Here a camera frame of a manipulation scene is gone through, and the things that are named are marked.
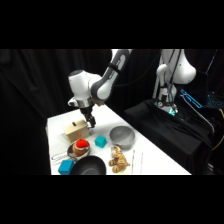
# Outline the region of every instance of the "white table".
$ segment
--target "white table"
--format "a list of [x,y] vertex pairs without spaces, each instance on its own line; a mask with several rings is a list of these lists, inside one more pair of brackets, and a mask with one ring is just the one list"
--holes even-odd
[[[135,142],[130,149],[123,151],[131,166],[127,167],[121,173],[129,175],[190,175],[184,168],[162,152],[157,146],[146,139],[106,105],[101,107],[94,106],[92,114],[96,119],[96,127],[93,129],[91,136],[87,139],[91,145],[90,155],[98,156],[105,162],[107,175],[117,175],[112,172],[112,168],[108,165],[108,162],[112,159],[111,148],[113,147],[109,138],[109,133],[117,126],[132,128],[136,136]],[[64,135],[63,127],[80,119],[84,119],[80,110],[48,119],[50,157],[67,151],[70,144]],[[107,138],[107,144],[103,149],[95,146],[94,141],[98,135]],[[59,175],[59,166],[60,163],[51,161],[52,175]]]

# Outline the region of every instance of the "black backdrop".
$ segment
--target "black backdrop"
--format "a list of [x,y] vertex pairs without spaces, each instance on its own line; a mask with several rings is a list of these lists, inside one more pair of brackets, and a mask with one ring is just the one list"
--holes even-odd
[[[119,84],[138,78],[159,49],[135,49]],[[189,62],[206,72],[216,49],[186,49]],[[209,89],[224,93],[223,50],[219,49],[209,70]],[[1,49],[1,166],[7,174],[50,174],[45,126],[48,117],[72,108],[68,75],[78,69],[103,75],[111,60],[109,49]],[[107,105],[120,116],[125,109],[150,99],[159,59],[134,85],[114,89]]]

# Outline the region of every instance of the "wooden box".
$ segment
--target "wooden box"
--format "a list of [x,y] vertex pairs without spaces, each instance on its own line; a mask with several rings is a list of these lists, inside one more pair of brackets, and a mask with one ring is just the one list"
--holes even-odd
[[64,133],[70,144],[79,139],[79,134],[82,139],[86,139],[89,137],[88,124],[84,120],[73,122],[64,127]]

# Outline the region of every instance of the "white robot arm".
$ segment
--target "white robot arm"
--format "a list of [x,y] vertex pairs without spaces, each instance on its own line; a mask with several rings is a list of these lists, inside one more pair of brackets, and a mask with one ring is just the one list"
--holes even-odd
[[69,82],[74,97],[69,106],[79,107],[86,121],[95,127],[95,119],[91,115],[93,102],[105,102],[109,99],[119,74],[128,62],[132,49],[114,49],[111,63],[103,77],[78,70],[69,75]]
[[175,115],[175,113],[178,113],[174,104],[177,90],[173,83],[190,83],[196,76],[196,69],[188,62],[184,49],[163,49],[162,59],[164,64],[160,65],[157,70],[160,92],[156,106]]

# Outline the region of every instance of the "yellow toy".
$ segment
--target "yellow toy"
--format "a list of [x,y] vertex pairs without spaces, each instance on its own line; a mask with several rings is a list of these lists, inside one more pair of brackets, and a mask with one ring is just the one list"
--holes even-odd
[[111,149],[112,152],[112,157],[114,160],[111,160],[109,162],[109,166],[114,166],[113,167],[113,172],[118,173],[121,170],[124,170],[127,166],[130,166],[130,164],[127,162],[125,156],[121,152],[121,149],[118,146],[114,146]]

